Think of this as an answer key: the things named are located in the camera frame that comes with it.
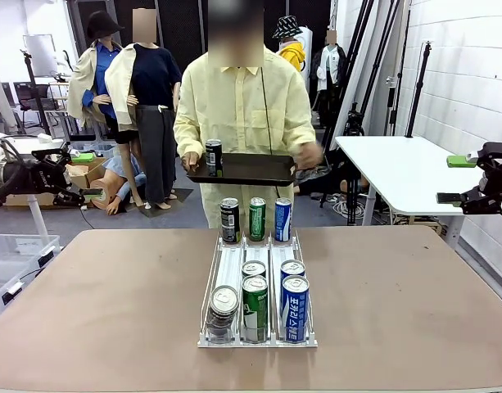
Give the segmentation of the person's left hand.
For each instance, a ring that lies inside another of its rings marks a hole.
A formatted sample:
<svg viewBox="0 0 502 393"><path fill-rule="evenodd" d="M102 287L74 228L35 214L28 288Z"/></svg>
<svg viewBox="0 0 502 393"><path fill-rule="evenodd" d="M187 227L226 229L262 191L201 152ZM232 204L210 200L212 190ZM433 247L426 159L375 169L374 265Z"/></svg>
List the person's left hand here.
<svg viewBox="0 0 502 393"><path fill-rule="evenodd" d="M299 146L296 167L300 170L313 169L323 162L323 149L317 142L306 142Z"/></svg>

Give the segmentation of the dark mannequin base plate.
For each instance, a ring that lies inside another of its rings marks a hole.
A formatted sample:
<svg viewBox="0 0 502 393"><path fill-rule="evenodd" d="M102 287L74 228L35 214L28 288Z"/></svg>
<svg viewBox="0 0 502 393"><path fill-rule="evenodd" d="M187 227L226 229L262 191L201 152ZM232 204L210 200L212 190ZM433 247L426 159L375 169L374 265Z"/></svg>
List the dark mannequin base plate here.
<svg viewBox="0 0 502 393"><path fill-rule="evenodd" d="M159 206L146 203L140 212L148 218L155 218L164 214L176 212L183 207L184 202L192 193L193 189L191 188L175 188L173 194L176 196L176 199L168 201L168 204L171 206L170 209L163 210Z"/></svg>

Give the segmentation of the mannequin with black hat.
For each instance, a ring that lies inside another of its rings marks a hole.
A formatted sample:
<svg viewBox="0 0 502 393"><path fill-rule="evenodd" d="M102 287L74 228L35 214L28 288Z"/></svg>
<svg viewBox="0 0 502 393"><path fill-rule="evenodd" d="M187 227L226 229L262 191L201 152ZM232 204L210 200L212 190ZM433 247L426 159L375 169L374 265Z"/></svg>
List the mannequin with black hat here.
<svg viewBox="0 0 502 393"><path fill-rule="evenodd" d="M112 38L121 29L107 12L91 14L87 26L91 46L82 53L74 67L67 99L67 111L72 118L81 124L89 120L104 124L118 144L123 141L107 91L105 73L122 50Z"/></svg>

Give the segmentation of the bundle of black poles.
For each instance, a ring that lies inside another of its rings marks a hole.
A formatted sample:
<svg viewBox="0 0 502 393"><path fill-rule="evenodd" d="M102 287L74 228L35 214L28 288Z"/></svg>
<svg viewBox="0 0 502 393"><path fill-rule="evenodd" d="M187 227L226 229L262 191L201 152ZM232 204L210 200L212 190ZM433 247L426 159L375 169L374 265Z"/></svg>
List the bundle of black poles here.
<svg viewBox="0 0 502 393"><path fill-rule="evenodd" d="M338 0L338 45L346 54L339 72L337 113L327 130L327 144L335 149L336 138L345 134L349 112L360 114L366 134L382 90L383 63L396 40L408 0Z"/></svg>

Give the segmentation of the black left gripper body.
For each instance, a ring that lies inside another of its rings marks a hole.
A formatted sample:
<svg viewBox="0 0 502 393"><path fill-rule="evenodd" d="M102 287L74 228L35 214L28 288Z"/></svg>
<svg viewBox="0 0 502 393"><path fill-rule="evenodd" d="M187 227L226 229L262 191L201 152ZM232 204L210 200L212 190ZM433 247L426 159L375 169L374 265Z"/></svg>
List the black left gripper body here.
<svg viewBox="0 0 502 393"><path fill-rule="evenodd" d="M20 165L18 179L12 186L14 193L58 193L70 188L70 179L62 165L39 162Z"/></svg>

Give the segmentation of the whiteboard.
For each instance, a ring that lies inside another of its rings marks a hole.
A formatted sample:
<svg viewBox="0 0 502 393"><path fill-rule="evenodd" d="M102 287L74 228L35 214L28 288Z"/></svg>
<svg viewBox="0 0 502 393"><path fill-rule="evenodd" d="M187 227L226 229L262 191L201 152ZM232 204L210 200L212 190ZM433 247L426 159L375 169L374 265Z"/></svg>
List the whiteboard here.
<svg viewBox="0 0 502 393"><path fill-rule="evenodd" d="M50 34L24 35L23 39L35 77L49 77L57 71L57 55Z"/></svg>

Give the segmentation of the black light stand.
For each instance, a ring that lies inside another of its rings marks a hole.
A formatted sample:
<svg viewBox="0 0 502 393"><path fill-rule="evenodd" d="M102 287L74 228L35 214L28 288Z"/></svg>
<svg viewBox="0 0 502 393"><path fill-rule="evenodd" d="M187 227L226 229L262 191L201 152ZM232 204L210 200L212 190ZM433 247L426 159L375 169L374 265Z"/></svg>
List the black light stand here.
<svg viewBox="0 0 502 393"><path fill-rule="evenodd" d="M432 51L432 41L428 40L424 42L425 46L423 49L422 53L422 61L420 63L420 68L418 72L418 78L416 80L415 84L415 89L414 89L414 95L413 95L413 101L412 105L410 107L410 112L409 112L409 119L408 119L408 124L407 128L405 131L405 136L407 138L412 138L413 137L413 131L414 131L414 124L416 120L416 116L418 114L418 105L421 97L421 93L423 90L423 82L427 70L427 63Z"/></svg>

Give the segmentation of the yellow-sleeved left forearm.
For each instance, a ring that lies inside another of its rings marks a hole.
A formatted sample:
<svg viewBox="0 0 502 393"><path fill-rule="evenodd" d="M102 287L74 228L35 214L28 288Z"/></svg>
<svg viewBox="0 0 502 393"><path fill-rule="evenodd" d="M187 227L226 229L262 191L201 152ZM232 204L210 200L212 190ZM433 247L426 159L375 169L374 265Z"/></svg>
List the yellow-sleeved left forearm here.
<svg viewBox="0 0 502 393"><path fill-rule="evenodd" d="M316 142L316 137L310 121L293 125L287 131L287 147L292 153L298 152L303 145L313 142Z"/></svg>

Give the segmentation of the green soda can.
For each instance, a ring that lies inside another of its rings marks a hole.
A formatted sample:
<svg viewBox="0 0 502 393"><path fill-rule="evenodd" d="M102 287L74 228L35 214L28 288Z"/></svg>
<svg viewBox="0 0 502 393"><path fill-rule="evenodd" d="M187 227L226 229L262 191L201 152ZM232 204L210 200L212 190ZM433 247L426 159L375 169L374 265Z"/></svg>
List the green soda can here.
<svg viewBox="0 0 502 393"><path fill-rule="evenodd" d="M253 242L265 238L266 201L261 197L252 197L249 204L249 237Z"/></svg>
<svg viewBox="0 0 502 393"><path fill-rule="evenodd" d="M242 283L242 306L246 339L261 343L269 329L268 283L261 275L248 276Z"/></svg>
<svg viewBox="0 0 502 393"><path fill-rule="evenodd" d="M264 280L266 279L265 264L259 260L249 260L247 262L244 262L241 271L242 280L257 276L261 276Z"/></svg>

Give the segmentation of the mannequin in navy top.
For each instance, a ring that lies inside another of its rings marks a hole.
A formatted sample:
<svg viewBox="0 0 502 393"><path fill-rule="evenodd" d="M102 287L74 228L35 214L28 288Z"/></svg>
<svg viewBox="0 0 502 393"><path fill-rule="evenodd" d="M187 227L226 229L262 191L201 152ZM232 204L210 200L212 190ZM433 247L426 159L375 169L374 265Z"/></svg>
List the mannequin in navy top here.
<svg viewBox="0 0 502 393"><path fill-rule="evenodd" d="M146 205L168 210L175 198L175 112L182 74L172 53L156 44L157 11L133 10L133 42L105 73L119 131L138 134L138 163L147 176Z"/></svg>

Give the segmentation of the black office chair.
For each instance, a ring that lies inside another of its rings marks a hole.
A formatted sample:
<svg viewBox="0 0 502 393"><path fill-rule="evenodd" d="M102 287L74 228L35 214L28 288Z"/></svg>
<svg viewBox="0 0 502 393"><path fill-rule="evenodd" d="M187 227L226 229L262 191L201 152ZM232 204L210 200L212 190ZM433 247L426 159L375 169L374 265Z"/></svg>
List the black office chair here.
<svg viewBox="0 0 502 393"><path fill-rule="evenodd" d="M33 88L31 82L14 82L14 88L16 90L16 95L18 99L18 103L20 106L20 110L22 112L22 122L25 122L25 112L26 111L37 111L38 106L35 101L35 95L33 93ZM37 84L36 88L38 90L38 94L40 98L47 97L47 85L45 84ZM42 125L41 119L38 115L38 125Z"/></svg>

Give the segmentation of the yellow-sleeved right forearm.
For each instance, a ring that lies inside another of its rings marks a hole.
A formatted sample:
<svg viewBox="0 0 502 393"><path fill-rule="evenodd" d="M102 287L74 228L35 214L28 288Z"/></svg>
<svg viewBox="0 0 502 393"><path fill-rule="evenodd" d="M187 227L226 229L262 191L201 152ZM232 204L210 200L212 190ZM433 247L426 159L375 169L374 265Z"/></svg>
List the yellow-sleeved right forearm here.
<svg viewBox="0 0 502 393"><path fill-rule="evenodd" d="M203 154L204 147L200 139L199 128L193 121L178 116L174 123L174 136L180 158L190 151L194 151L200 156Z"/></svg>

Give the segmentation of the black beverage can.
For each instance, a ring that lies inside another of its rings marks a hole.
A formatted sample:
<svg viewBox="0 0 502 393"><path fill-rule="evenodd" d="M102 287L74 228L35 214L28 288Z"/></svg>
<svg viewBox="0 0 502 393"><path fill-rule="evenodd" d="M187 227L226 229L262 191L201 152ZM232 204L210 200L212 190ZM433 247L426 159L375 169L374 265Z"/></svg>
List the black beverage can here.
<svg viewBox="0 0 502 393"><path fill-rule="evenodd" d="M219 139L206 141L206 165L210 176L223 176L223 148Z"/></svg>
<svg viewBox="0 0 502 393"><path fill-rule="evenodd" d="M228 197L221 201L220 218L223 240L231 244L240 242L240 214L239 204L236 198Z"/></svg>
<svg viewBox="0 0 502 393"><path fill-rule="evenodd" d="M232 324L239 306L236 290L227 285L216 287L210 294L206 330L214 343L232 340Z"/></svg>

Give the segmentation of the black tripod stand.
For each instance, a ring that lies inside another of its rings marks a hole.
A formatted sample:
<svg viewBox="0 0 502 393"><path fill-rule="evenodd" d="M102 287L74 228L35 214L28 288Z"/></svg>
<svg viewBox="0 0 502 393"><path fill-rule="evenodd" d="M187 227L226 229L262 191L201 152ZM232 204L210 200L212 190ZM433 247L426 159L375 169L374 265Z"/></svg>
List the black tripod stand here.
<svg viewBox="0 0 502 393"><path fill-rule="evenodd" d="M39 94L38 88L37 88L37 84L35 82L35 77L34 77L34 72L32 69L32 62L31 62L32 56L26 50L21 49L20 51L24 57L24 62L25 62L25 65L26 65L26 68L28 71L31 92L32 92L32 95L33 95L34 100L36 102L41 127L45 131L45 134L51 136L52 133L51 133L51 130L49 127L49 123L47 121L47 117L46 117L44 108L43 108L42 98L40 97L40 94Z"/></svg>

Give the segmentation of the black serving tray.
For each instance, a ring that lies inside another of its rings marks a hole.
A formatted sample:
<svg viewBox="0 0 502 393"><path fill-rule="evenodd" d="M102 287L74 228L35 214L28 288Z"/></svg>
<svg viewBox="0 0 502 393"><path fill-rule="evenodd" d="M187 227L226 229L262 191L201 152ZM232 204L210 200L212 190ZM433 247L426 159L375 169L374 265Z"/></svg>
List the black serving tray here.
<svg viewBox="0 0 502 393"><path fill-rule="evenodd" d="M286 187L295 179L295 162L290 156L223 153L223 176L212 177L205 154L187 176L194 183Z"/></svg>

